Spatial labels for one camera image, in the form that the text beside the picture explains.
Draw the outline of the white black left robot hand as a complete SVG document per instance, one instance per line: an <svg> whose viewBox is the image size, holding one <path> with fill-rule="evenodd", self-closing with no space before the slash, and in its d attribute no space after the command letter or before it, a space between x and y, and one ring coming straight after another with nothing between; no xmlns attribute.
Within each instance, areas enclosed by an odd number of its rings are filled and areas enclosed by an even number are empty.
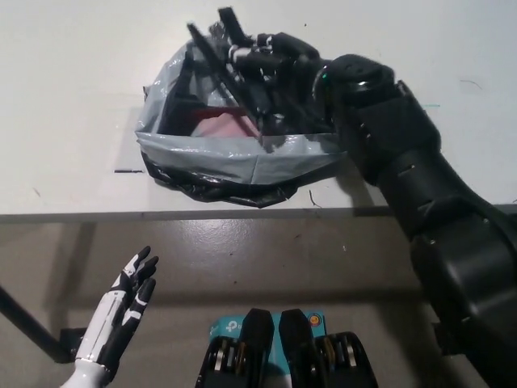
<svg viewBox="0 0 517 388"><path fill-rule="evenodd" d="M150 257L150 252L147 246L135 254L102 296L76 353L78 359L106 369L119 364L156 286L158 257Z"/></svg>

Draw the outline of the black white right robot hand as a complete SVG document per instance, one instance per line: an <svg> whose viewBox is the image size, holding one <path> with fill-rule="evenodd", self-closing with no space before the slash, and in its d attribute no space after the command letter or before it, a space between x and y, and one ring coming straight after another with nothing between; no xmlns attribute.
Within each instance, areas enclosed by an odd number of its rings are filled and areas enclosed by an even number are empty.
<svg viewBox="0 0 517 388"><path fill-rule="evenodd" d="M314 93L330 62L312 45L283 32L263 33L231 45L225 60L264 111L267 134L328 131Z"/></svg>

